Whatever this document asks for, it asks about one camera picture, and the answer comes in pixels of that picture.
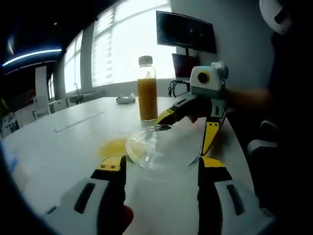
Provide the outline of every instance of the glass bottle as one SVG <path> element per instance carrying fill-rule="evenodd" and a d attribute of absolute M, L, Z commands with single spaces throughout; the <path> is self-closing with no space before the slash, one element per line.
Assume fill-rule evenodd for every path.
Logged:
<path fill-rule="evenodd" d="M 157 118 L 157 80 L 152 57 L 139 57 L 138 101 L 141 120 Z"/>

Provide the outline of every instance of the window blind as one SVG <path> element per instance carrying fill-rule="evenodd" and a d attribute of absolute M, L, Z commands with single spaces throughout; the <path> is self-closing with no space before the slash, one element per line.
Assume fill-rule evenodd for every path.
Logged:
<path fill-rule="evenodd" d="M 171 11 L 168 0 L 126 0 L 113 5 L 95 23 L 92 86 L 137 80 L 138 58 L 150 55 L 156 78 L 175 78 L 175 47 L 157 44 L 156 11 Z"/>

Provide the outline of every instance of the orange juice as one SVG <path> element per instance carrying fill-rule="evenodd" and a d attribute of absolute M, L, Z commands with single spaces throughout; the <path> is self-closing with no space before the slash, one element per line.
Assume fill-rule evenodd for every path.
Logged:
<path fill-rule="evenodd" d="M 157 81 L 155 78 L 138 79 L 138 100 L 141 120 L 157 118 Z"/>

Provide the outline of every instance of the black screen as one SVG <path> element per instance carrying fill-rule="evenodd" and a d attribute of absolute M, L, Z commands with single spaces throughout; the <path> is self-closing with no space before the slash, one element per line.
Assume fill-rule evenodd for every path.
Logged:
<path fill-rule="evenodd" d="M 213 26 L 188 16 L 156 12 L 157 43 L 216 53 Z"/>

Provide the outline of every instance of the white chair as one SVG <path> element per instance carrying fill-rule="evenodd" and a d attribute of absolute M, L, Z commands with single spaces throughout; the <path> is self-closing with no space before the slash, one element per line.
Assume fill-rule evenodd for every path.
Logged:
<path fill-rule="evenodd" d="M 45 96 L 37 96 L 34 98 L 35 111 L 33 116 L 35 120 L 41 119 L 47 115 L 50 115 L 48 99 Z"/>

